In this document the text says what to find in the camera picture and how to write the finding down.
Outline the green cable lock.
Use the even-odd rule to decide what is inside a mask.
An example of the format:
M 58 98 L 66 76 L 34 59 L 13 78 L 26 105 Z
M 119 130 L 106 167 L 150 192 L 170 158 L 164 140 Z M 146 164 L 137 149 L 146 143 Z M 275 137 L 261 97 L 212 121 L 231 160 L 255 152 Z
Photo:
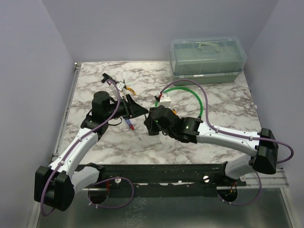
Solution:
M 184 90 L 184 91 L 187 91 L 187 92 L 191 93 L 192 95 L 194 95 L 194 96 L 196 97 L 196 99 L 198 100 L 199 105 L 200 105 L 199 117 L 202 117 L 202 115 L 203 115 L 203 110 L 204 110 L 203 103 L 202 103 L 200 97 L 199 97 L 193 90 L 188 89 L 188 88 L 186 88 L 186 87 L 178 86 L 178 87 L 175 87 L 175 88 L 166 89 L 166 90 L 164 90 L 163 93 L 168 93 L 168 92 L 173 91 L 173 90 Z

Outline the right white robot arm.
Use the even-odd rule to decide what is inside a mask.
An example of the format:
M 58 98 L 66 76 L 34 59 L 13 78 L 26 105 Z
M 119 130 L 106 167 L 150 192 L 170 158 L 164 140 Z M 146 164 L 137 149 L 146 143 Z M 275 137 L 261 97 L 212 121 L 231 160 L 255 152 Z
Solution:
M 200 118 L 180 118 L 163 105 L 150 108 L 144 125 L 149 135 L 162 132 L 182 143 L 213 144 L 244 153 L 238 159 L 223 163 L 218 180 L 224 186 L 254 171 L 268 175 L 276 173 L 278 144 L 267 128 L 260 132 L 242 132 L 210 126 Z

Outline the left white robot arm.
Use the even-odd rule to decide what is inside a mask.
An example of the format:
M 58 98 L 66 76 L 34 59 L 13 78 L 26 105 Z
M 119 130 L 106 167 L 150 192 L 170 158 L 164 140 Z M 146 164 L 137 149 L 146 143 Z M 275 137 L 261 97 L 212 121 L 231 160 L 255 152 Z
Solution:
M 148 113 L 130 95 L 114 100 L 107 92 L 94 94 L 91 111 L 86 115 L 81 127 L 67 149 L 47 167 L 40 166 L 35 173 L 34 200 L 41 206 L 48 205 L 65 211 L 74 196 L 88 185 L 96 188 L 105 183 L 104 168 L 88 164 L 75 173 L 86 153 L 101 139 L 111 119 L 133 119 Z

